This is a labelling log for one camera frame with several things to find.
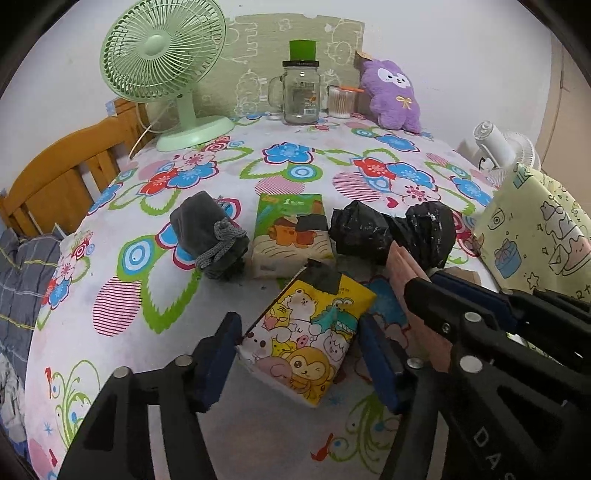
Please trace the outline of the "beige and grey sock roll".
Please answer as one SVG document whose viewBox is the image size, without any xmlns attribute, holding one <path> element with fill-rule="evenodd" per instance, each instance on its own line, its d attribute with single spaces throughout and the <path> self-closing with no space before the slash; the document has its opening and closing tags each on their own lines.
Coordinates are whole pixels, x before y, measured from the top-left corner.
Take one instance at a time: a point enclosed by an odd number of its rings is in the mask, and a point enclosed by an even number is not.
<svg viewBox="0 0 591 480">
<path fill-rule="evenodd" d="M 451 366 L 452 343 L 425 322 L 420 313 L 426 312 L 429 296 L 416 292 L 415 284 L 430 281 L 408 250 L 393 241 L 387 258 L 386 270 L 391 287 L 410 324 L 414 343 L 411 355 L 429 361 L 438 372 L 447 373 Z"/>
</svg>

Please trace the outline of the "yellow cartoon tissue pack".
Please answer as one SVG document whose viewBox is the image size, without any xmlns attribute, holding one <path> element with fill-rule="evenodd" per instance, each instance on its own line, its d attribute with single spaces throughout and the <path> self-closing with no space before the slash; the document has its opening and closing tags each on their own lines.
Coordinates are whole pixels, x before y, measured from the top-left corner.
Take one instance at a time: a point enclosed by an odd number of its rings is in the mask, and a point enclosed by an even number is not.
<svg viewBox="0 0 591 480">
<path fill-rule="evenodd" d="M 368 287 L 310 260 L 247 329 L 239 358 L 263 382 L 318 406 L 346 358 L 360 318 L 376 299 Z"/>
</svg>

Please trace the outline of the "yellow cartoon fabric bin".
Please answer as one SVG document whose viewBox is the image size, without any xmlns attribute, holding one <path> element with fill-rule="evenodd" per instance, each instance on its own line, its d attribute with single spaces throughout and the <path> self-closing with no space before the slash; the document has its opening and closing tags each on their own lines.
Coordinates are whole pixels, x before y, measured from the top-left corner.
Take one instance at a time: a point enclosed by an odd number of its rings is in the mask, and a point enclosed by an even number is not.
<svg viewBox="0 0 591 480">
<path fill-rule="evenodd" d="M 516 163 L 474 236 L 500 288 L 590 300 L 590 218 L 557 180 Z"/>
</svg>

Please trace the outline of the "black plastic bag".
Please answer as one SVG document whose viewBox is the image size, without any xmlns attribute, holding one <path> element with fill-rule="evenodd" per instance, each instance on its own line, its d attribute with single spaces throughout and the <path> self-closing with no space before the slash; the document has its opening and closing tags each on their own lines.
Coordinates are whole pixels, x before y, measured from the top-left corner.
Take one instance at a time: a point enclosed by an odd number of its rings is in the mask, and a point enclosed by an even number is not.
<svg viewBox="0 0 591 480">
<path fill-rule="evenodd" d="M 439 201 L 412 206 L 404 216 L 394 217 L 355 200 L 332 212 L 329 237 L 339 254 L 380 266 L 397 243 L 427 271 L 445 267 L 456 229 L 452 210 Z"/>
</svg>

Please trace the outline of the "dark grey rolled socks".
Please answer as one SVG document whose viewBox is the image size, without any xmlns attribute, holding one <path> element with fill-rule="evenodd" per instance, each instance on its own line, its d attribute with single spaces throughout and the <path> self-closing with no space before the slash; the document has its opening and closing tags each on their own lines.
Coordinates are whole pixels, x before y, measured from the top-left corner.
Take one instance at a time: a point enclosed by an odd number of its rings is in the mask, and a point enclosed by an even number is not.
<svg viewBox="0 0 591 480">
<path fill-rule="evenodd" d="M 205 191 L 185 199 L 169 216 L 179 246 L 212 280 L 228 280 L 245 268 L 245 229 L 233 222 Z"/>
</svg>

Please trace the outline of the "green cartoon tissue pack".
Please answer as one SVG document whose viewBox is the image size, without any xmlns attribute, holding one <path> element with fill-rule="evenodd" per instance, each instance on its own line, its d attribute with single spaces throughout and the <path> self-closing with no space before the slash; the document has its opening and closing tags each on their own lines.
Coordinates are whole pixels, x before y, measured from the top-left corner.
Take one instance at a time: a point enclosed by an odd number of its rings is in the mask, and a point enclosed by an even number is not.
<svg viewBox="0 0 591 480">
<path fill-rule="evenodd" d="M 322 196 L 260 196 L 252 240 L 253 274 L 257 278 L 290 278 L 310 259 L 335 262 Z"/>
</svg>

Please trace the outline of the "white floor fan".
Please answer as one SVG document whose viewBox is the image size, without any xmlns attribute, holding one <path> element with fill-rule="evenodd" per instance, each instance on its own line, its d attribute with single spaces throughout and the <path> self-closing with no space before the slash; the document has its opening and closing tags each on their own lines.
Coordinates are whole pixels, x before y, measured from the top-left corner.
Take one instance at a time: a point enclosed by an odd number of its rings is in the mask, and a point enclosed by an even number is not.
<svg viewBox="0 0 591 480">
<path fill-rule="evenodd" d="M 463 140 L 456 151 L 478 170 L 506 170 L 521 163 L 535 170 L 541 161 L 534 143 L 524 134 L 502 131 L 492 121 L 483 121 L 473 130 L 472 140 Z"/>
</svg>

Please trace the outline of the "floral tablecloth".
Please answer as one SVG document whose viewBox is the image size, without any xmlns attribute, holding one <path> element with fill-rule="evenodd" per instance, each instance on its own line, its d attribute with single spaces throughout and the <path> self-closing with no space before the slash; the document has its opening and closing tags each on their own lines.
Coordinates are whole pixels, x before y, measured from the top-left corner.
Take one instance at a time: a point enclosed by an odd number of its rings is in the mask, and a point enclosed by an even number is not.
<svg viewBox="0 0 591 480">
<path fill-rule="evenodd" d="M 202 191 L 247 233 L 263 194 L 318 194 L 327 212 L 360 200 L 394 216 L 438 200 L 459 221 L 449 264 L 484 271 L 468 250 L 467 227 L 493 186 L 428 132 L 389 133 L 358 119 L 294 127 L 249 115 L 228 135 L 190 149 L 147 145 L 62 244 L 42 299 L 25 386 L 28 446 L 40 478 L 58 475 L 115 368 L 161 368 L 192 351 L 229 311 L 252 325 L 283 289 L 283 280 L 252 266 L 226 281 L 195 267 L 169 216 Z M 399 426 L 356 352 L 318 407 L 235 362 L 221 399 L 199 423 L 221 479 L 375 479 Z"/>
</svg>

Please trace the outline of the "beige door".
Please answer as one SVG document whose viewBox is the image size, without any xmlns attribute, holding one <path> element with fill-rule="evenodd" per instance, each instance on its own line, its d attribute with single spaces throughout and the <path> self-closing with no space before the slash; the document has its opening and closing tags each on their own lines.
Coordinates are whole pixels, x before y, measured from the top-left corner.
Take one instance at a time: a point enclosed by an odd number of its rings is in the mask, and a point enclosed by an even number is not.
<svg viewBox="0 0 591 480">
<path fill-rule="evenodd" d="M 567 188 L 590 176 L 590 86 L 556 36 L 551 37 L 551 77 L 538 136 L 542 169 Z"/>
</svg>

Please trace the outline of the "blue plaid bedding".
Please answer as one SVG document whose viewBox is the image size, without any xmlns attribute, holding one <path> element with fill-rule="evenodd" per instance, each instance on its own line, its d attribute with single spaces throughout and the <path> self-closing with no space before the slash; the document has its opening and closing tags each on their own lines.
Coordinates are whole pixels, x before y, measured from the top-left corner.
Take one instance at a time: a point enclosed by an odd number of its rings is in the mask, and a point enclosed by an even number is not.
<svg viewBox="0 0 591 480">
<path fill-rule="evenodd" d="M 25 431 L 25 379 L 42 298 L 60 256 L 61 238 L 1 233 L 1 429 L 16 453 L 29 458 Z"/>
</svg>

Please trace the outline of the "purple plush bunny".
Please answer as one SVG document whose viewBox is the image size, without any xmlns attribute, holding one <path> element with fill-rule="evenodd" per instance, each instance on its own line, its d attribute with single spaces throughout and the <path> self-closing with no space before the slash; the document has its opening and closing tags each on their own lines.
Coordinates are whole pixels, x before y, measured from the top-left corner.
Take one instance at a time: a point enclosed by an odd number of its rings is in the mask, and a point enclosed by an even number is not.
<svg viewBox="0 0 591 480">
<path fill-rule="evenodd" d="M 380 127 L 421 133 L 421 109 L 414 86 L 399 65 L 391 60 L 366 60 L 361 87 L 370 97 L 370 113 Z"/>
</svg>

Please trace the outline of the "wooden chair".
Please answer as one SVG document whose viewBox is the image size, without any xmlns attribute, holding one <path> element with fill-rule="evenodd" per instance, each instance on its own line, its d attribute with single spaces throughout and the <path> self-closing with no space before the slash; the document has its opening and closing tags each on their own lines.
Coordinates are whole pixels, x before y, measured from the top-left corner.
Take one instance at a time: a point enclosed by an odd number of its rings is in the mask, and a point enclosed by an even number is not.
<svg viewBox="0 0 591 480">
<path fill-rule="evenodd" d="M 144 105 L 118 98 L 114 107 L 113 116 L 57 140 L 24 168 L 1 196 L 6 227 L 28 237 L 48 233 L 54 225 L 76 231 L 93 204 L 81 168 L 89 169 L 102 191 L 120 173 L 114 149 L 123 146 L 130 152 L 153 137 L 140 136 L 140 123 L 148 120 Z"/>
</svg>

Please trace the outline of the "cotton swab container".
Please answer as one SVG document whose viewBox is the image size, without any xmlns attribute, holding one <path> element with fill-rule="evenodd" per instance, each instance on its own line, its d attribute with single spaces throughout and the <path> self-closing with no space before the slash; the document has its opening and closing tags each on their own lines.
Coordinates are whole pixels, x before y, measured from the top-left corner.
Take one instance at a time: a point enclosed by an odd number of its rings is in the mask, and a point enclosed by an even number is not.
<svg viewBox="0 0 591 480">
<path fill-rule="evenodd" d="M 329 85 L 327 108 L 331 117 L 348 119 L 356 109 L 356 98 L 363 93 L 363 89 Z"/>
</svg>

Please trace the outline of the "glass mason jar mug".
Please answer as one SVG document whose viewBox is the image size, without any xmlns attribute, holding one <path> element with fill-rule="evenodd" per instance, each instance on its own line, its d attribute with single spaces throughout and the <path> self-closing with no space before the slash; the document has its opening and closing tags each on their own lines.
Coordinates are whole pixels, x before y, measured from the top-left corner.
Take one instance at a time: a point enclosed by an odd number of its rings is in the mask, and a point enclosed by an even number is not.
<svg viewBox="0 0 591 480">
<path fill-rule="evenodd" d="M 283 73 L 269 82 L 270 107 L 287 125 L 311 125 L 320 117 L 321 76 L 317 60 L 285 60 Z"/>
</svg>

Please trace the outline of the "green cup on jar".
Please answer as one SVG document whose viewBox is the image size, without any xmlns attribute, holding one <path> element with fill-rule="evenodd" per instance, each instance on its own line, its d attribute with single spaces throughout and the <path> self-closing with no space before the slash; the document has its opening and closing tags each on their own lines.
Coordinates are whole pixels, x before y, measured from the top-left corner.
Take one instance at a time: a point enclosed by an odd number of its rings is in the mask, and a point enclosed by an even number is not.
<svg viewBox="0 0 591 480">
<path fill-rule="evenodd" d="M 308 39 L 290 40 L 290 61 L 312 62 L 317 59 L 317 42 Z"/>
</svg>

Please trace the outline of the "green desk fan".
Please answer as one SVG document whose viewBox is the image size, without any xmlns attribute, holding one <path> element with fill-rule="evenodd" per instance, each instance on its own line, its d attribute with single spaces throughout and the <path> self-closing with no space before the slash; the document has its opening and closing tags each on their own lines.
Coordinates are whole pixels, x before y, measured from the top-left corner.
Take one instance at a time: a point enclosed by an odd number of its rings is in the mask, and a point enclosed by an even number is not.
<svg viewBox="0 0 591 480">
<path fill-rule="evenodd" d="M 158 137 L 158 151 L 209 142 L 235 127 L 224 115 L 197 116 L 192 97 L 221 56 L 225 37 L 214 1 L 139 1 L 110 27 L 99 60 L 109 88 L 135 103 L 176 104 L 178 124 Z"/>
</svg>

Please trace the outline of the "green patterned mat board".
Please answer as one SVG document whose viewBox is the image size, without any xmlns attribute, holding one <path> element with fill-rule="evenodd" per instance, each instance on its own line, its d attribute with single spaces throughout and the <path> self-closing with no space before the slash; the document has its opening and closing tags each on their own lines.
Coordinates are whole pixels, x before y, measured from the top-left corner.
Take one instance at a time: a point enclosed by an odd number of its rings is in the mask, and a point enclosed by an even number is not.
<svg viewBox="0 0 591 480">
<path fill-rule="evenodd" d="M 362 21 L 301 14 L 252 14 L 226 20 L 228 32 L 221 56 L 193 90 L 198 116 L 242 117 L 270 109 L 267 83 L 283 73 L 291 40 L 314 40 L 321 78 L 321 107 L 327 107 L 329 85 L 355 87 L 360 74 L 353 66 L 363 48 Z"/>
</svg>

